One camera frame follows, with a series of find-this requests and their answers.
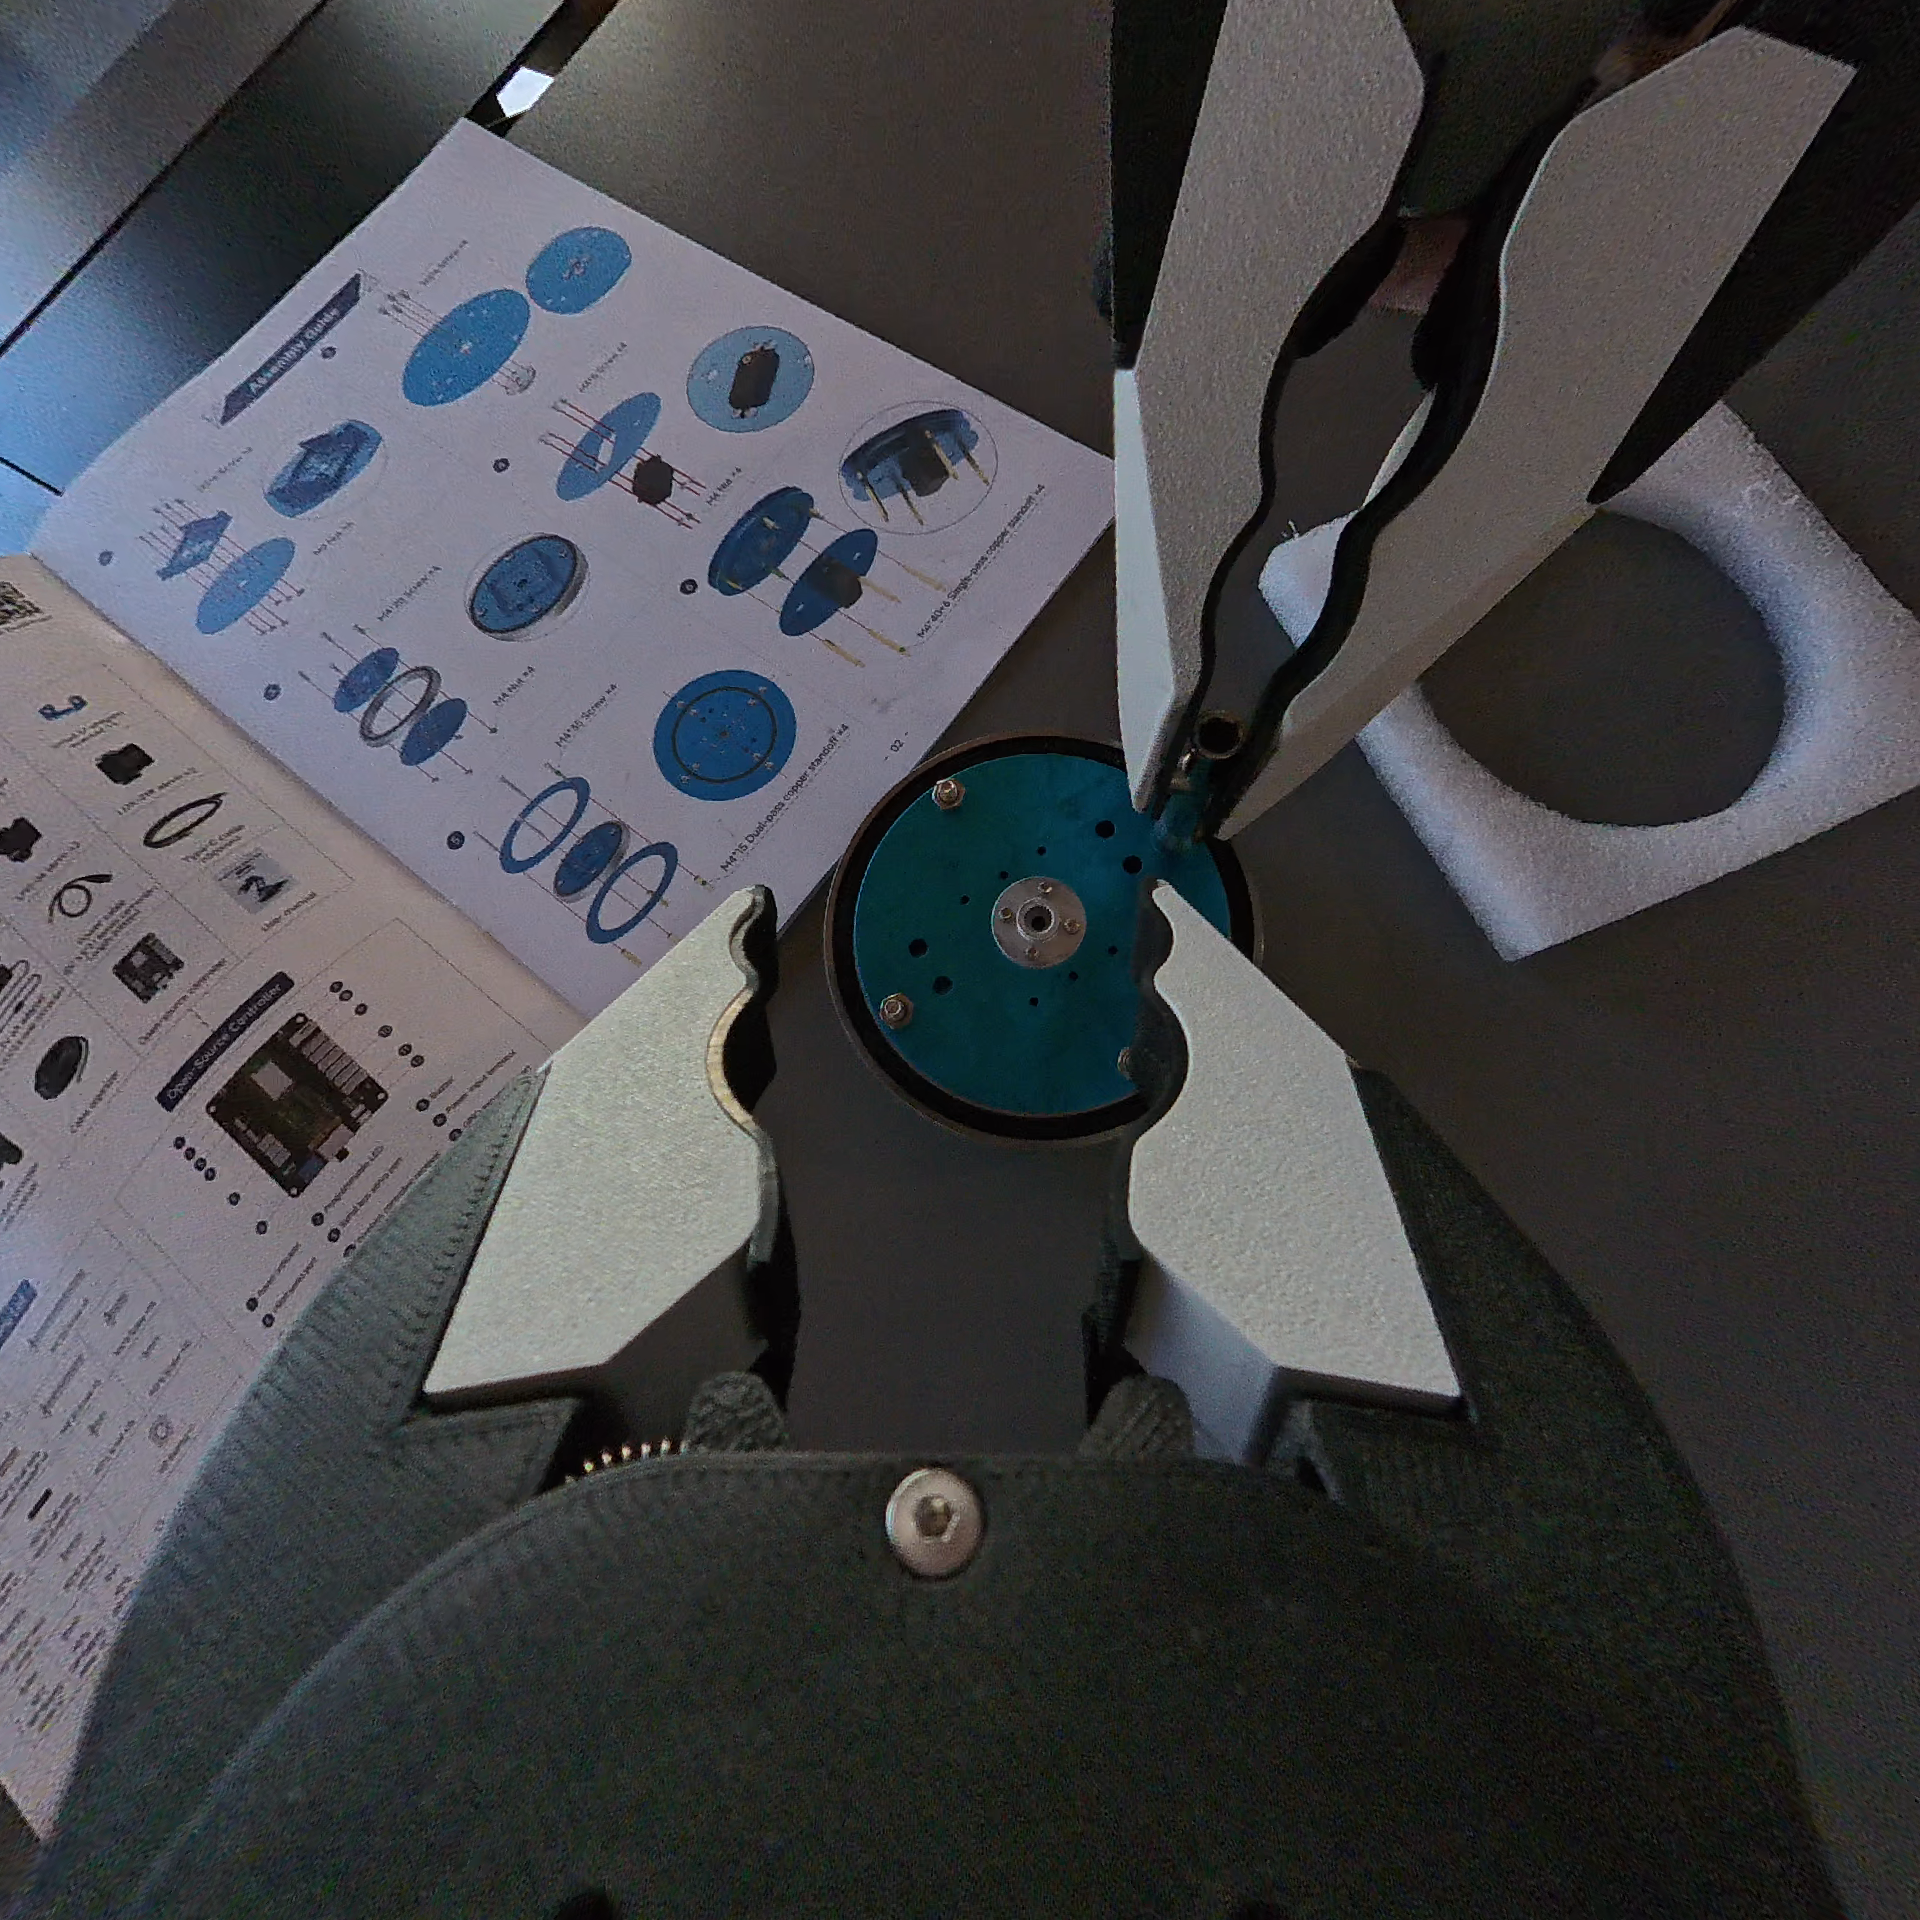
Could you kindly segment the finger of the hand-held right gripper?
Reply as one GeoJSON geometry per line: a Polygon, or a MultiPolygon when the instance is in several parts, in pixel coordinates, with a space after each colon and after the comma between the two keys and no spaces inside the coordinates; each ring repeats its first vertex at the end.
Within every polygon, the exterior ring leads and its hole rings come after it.
{"type": "Polygon", "coordinates": [[[1389,228],[1429,69],[1389,0],[1232,0],[1193,52],[1119,7],[1119,716],[1139,815],[1168,804],[1207,685],[1207,598],[1271,501],[1287,333],[1389,228]]]}
{"type": "Polygon", "coordinates": [[[1324,771],[1592,512],[1602,463],[1847,83],[1837,59],[1726,28],[1547,137],[1503,251],[1469,263],[1469,339],[1412,452],[1330,538],[1324,609],[1251,712],[1251,771],[1218,774],[1207,833],[1324,771]]]}

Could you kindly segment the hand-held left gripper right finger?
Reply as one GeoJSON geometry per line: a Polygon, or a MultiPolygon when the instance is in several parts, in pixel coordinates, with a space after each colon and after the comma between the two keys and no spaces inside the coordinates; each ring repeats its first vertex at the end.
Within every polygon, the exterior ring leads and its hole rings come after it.
{"type": "Polygon", "coordinates": [[[1125,1227],[1125,1353],[1181,1383],[1193,1456],[1264,1464],[1287,1396],[1458,1411],[1345,1053],[1172,887],[1139,918],[1152,1113],[1125,1227]]]}

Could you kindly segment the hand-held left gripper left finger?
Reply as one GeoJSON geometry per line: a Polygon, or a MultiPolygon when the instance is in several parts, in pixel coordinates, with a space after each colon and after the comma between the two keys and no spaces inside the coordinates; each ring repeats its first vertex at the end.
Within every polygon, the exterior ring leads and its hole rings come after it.
{"type": "Polygon", "coordinates": [[[427,1404],[687,1411],[716,1368],[791,1383],[765,994],[776,888],[743,887],[544,1063],[427,1404]]]}

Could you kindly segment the small metal socket wrench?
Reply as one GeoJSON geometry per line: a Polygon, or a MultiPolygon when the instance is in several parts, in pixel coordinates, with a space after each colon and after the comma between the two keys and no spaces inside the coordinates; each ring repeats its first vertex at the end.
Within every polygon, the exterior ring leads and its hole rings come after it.
{"type": "Polygon", "coordinates": [[[1157,829],[1152,829],[1157,850],[1193,850],[1205,843],[1207,780],[1237,753],[1237,742],[1249,742],[1249,724],[1232,712],[1205,712],[1191,724],[1191,747],[1181,747],[1181,761],[1168,774],[1168,804],[1157,804],[1157,829]]]}

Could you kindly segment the blue round base plate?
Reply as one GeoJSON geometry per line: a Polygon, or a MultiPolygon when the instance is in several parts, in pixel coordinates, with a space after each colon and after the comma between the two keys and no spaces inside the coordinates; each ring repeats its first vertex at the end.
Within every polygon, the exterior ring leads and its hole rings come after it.
{"type": "Polygon", "coordinates": [[[1139,888],[1168,874],[1251,946],[1232,850],[1157,850],[1119,747],[1005,735],[911,771],[825,888],[844,1034],[927,1113],[976,1138],[1112,1138],[1145,1093],[1139,888]]]}

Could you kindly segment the dark grey desk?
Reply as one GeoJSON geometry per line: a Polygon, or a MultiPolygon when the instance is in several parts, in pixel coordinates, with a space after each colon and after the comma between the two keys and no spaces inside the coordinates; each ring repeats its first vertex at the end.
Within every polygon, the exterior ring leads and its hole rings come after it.
{"type": "MultiPolygon", "coordinates": [[[[1112,452],[1112,7],[606,7],[535,163],[1112,452]]],[[[1916,1914],[1916,797],[1503,963],[1359,753],[1249,833],[1264,963],[1585,1296],[1739,1552],[1847,1914],[1916,1914]]],[[[1062,1456],[1112,1144],[844,1047],[814,895],[758,1125],[819,1456],[1062,1456]]]]}

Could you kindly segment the person's right hand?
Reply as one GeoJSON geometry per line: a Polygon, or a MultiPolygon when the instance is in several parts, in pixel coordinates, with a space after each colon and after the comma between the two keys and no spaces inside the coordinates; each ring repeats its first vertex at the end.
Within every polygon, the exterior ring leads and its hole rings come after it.
{"type": "Polygon", "coordinates": [[[1396,240],[1396,263],[1389,273],[1379,286],[1379,307],[1386,315],[1429,315],[1458,243],[1460,243],[1469,215],[1449,213],[1449,215],[1412,215],[1408,240],[1396,240]]]}

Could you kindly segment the white foam square with hole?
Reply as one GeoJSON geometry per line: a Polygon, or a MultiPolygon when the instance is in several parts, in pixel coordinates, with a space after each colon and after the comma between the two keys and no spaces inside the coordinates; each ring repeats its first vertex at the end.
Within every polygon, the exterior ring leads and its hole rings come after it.
{"type": "Polygon", "coordinates": [[[1747,797],[1712,820],[1585,829],[1477,771],[1422,685],[1386,702],[1355,747],[1503,953],[1631,918],[1920,780],[1920,622],[1735,406],[1712,406],[1605,512],[1687,538],[1763,609],[1783,651],[1783,735],[1747,797]]]}

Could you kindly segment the white instruction booklet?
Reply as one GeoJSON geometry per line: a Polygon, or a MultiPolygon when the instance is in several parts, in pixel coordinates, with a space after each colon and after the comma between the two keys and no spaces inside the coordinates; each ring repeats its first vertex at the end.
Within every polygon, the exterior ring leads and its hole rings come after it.
{"type": "Polygon", "coordinates": [[[5,1800],[259,1353],[732,887],[825,874],[1112,455],[448,130],[5,558],[5,1800]]]}

